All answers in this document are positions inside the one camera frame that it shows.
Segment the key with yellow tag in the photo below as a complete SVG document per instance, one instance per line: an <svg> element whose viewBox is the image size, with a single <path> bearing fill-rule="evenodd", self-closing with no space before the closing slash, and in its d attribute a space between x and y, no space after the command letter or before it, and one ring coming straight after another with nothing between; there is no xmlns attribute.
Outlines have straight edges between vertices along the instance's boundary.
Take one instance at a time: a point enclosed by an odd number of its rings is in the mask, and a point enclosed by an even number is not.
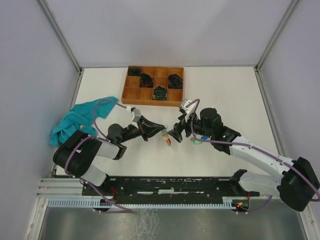
<svg viewBox="0 0 320 240"><path fill-rule="evenodd" d="M163 135L163 136L162 136L162 139L166 142L169 138L168 138L167 135Z"/></svg>

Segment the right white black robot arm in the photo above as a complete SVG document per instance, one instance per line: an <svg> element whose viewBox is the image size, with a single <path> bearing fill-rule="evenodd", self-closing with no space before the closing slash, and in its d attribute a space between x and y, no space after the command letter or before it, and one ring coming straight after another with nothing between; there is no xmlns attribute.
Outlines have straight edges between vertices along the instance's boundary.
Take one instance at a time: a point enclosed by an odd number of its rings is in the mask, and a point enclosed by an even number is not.
<svg viewBox="0 0 320 240"><path fill-rule="evenodd" d="M245 169L238 170L229 183L231 193L236 196L244 192L257 192L279 197L288 207L302 212L314 196L319 196L320 182L310 162L299 157L294 160L264 150L225 126L214 108L205 108L197 116L185 107L180 109L179 122L168 132L179 143L182 133L186 136L205 136L205 142L216 150L240 158L263 170L266 174L254 174Z"/></svg>

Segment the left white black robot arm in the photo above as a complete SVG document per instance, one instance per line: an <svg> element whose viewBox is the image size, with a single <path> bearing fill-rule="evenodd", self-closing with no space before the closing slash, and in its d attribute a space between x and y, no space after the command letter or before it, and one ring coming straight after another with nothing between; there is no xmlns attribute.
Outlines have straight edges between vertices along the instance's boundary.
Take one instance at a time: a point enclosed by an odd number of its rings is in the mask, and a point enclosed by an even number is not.
<svg viewBox="0 0 320 240"><path fill-rule="evenodd" d="M96 156L119 160L127 147L122 143L142 137L148 141L166 127L141 116L137 122L127 127L114 123L109 126L107 139L91 136L77 130L53 155L53 162L63 168L67 175L93 184L99 195L106 195L111 189L110 177L93 165Z"/></svg>

